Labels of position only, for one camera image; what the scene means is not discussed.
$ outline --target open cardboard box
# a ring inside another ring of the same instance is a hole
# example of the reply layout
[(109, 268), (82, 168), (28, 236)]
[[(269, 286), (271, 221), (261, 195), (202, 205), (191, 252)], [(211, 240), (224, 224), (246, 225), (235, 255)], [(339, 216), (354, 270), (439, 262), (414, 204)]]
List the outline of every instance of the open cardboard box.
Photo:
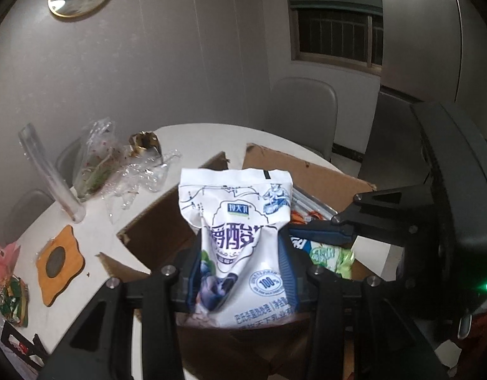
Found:
[[(227, 169), (225, 153), (214, 156), (203, 167)], [(287, 170), (295, 185), (337, 211), (344, 210), (354, 194), (373, 190), (362, 180), (256, 144), (247, 145), (243, 168)], [(179, 250), (189, 247), (195, 235), (180, 214), (175, 187), (121, 230), (118, 237), (138, 260), (155, 269), (171, 262)], [(125, 282), (146, 277), (103, 253), (100, 260), (110, 276)], [(364, 265), (354, 261), (353, 279), (361, 280), (370, 274)], [(306, 319), (254, 330), (178, 327), (184, 368), (200, 380), (266, 379), (274, 373), (291, 380), (301, 378), (308, 323)], [(346, 344), (345, 355), (344, 378), (347, 378), (353, 368), (350, 342)]]

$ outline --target gray circle on coaster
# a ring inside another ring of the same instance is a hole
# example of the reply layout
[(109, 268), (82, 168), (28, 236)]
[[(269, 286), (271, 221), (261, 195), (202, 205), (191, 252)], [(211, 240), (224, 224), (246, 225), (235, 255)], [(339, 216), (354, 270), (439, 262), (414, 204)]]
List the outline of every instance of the gray circle on coaster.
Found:
[(64, 262), (66, 260), (66, 250), (64, 247), (55, 247), (48, 256), (47, 266), (47, 276), (53, 279), (64, 267)]

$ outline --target chair backrest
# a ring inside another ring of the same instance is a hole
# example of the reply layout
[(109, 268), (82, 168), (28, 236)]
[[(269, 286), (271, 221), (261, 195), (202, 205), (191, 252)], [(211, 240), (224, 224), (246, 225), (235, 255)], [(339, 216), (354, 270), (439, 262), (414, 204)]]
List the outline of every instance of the chair backrest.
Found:
[(55, 168), (66, 181), (69, 188), (73, 186), (73, 168), (75, 167), (78, 150), (80, 150), (79, 138), (67, 146), (55, 161)]
[(25, 193), (13, 206), (4, 222), (4, 242), (13, 243), (34, 223), (50, 205), (53, 199), (42, 190)]
[(283, 78), (273, 87), (265, 129), (329, 159), (337, 110), (330, 85), (308, 78)]

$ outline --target tabletop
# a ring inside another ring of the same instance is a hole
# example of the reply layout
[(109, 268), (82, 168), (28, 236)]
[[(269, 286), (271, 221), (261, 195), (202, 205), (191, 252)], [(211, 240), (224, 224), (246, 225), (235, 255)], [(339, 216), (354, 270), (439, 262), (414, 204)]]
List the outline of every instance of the tabletop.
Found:
[[(197, 168), (220, 151), (224, 151), (229, 160), (228, 167), (240, 169), (247, 143), (256, 143), (340, 171), (330, 162), (296, 143), (245, 127), (225, 124), (180, 124), (162, 127), (155, 133), (163, 152), (176, 149), (182, 154), (179, 164), (172, 165), (169, 170), (161, 191), (151, 193), (141, 189), (129, 210), (122, 211), (120, 217), (114, 219), (113, 223), (101, 198), (94, 197), (85, 203), (87, 214), (79, 224), (73, 224), (60, 205), (55, 202), (18, 240), (21, 252), (15, 275), (28, 285), (30, 297), (29, 324), (19, 331), (28, 339), (32, 339), (37, 333), (48, 352), (53, 351), (71, 323), (108, 278), (108, 274), (96, 257), (98, 253), (105, 253), (133, 269), (150, 272), (126, 249), (116, 235), (133, 218), (179, 182), (181, 168)], [(59, 295), (52, 306), (46, 307), (42, 302), (38, 285), (36, 258), (48, 240), (56, 237), (67, 224), (73, 226), (80, 252), (85, 258), (85, 268)], [(142, 378), (140, 338), (141, 323), (134, 318), (131, 365), (135, 380)], [(188, 373), (186, 378), (194, 379)]]

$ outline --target window frame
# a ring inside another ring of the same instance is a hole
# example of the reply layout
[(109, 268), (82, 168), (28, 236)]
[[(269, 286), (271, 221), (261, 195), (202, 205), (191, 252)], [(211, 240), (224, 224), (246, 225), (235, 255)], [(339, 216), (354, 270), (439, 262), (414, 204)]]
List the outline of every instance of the window frame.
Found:
[(351, 70), (362, 71), (365, 73), (380, 76), (382, 72), (382, 66), (371, 62), (372, 58), (372, 17), (367, 16), (367, 61), (362, 62), (353, 59), (347, 59), (345, 57), (337, 57), (335, 55), (327, 55), (320, 53), (306, 53), (300, 51), (300, 24), (298, 22), (298, 11), (289, 9), (289, 25), (290, 25), (290, 37), (291, 37), (291, 60), (293, 61), (306, 61), (311, 63), (329, 64), (333, 66), (348, 68)]

